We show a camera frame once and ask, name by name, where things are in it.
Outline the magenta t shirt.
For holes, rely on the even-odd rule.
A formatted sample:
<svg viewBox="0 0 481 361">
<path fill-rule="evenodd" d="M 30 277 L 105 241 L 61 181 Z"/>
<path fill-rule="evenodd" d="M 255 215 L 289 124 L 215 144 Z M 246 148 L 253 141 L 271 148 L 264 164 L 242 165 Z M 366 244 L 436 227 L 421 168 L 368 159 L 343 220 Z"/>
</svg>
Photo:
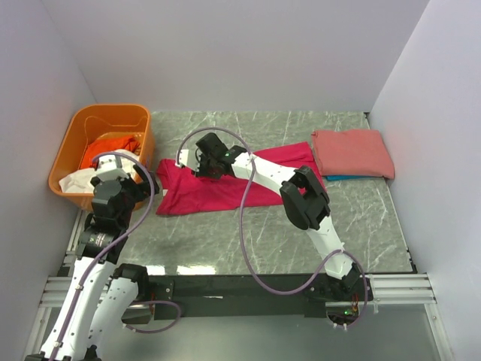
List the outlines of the magenta t shirt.
<svg viewBox="0 0 481 361">
<path fill-rule="evenodd" d="M 257 150 L 255 155 L 277 164 L 300 168 L 303 165 L 313 169 L 322 180 L 310 148 L 304 141 L 297 144 Z M 239 208 L 247 185 L 246 180 L 230 176 L 219 180 L 195 177 L 187 168 L 178 168 L 172 159 L 162 159 L 156 174 L 167 191 L 156 213 L 163 216 L 180 216 L 210 211 L 229 211 Z"/>
</svg>

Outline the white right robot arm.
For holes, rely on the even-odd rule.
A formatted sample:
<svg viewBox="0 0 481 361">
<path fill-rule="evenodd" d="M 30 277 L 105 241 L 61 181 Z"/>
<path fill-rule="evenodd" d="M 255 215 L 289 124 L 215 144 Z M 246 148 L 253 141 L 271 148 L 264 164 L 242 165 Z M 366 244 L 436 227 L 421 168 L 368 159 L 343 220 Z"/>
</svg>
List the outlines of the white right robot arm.
<svg viewBox="0 0 481 361">
<path fill-rule="evenodd" d="M 346 252 L 333 224 L 330 199 L 312 168 L 293 168 L 255 155 L 243 142 L 227 147 L 215 129 L 196 142 L 194 156 L 182 150 L 178 159 L 196 176 L 220 178 L 231 176 L 246 180 L 247 187 L 256 184 L 276 193 L 282 200 L 290 223 L 307 233 L 326 273 L 328 300 L 351 299 L 358 287 L 368 287 L 365 273 L 354 256 Z"/>
</svg>

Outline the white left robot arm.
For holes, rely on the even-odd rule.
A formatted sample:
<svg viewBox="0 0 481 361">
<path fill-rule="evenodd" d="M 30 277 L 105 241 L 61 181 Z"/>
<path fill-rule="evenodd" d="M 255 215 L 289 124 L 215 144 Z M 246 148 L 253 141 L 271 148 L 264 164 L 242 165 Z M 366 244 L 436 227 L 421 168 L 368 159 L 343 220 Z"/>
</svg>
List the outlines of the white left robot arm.
<svg viewBox="0 0 481 361">
<path fill-rule="evenodd" d="M 159 193 L 154 176 L 139 162 L 136 182 L 113 157 L 98 161 L 92 211 L 78 238 L 74 273 L 59 316 L 37 353 L 27 360 L 100 360 L 107 333 L 134 302 L 149 297 L 149 276 L 141 265 L 119 264 L 136 204 Z"/>
</svg>

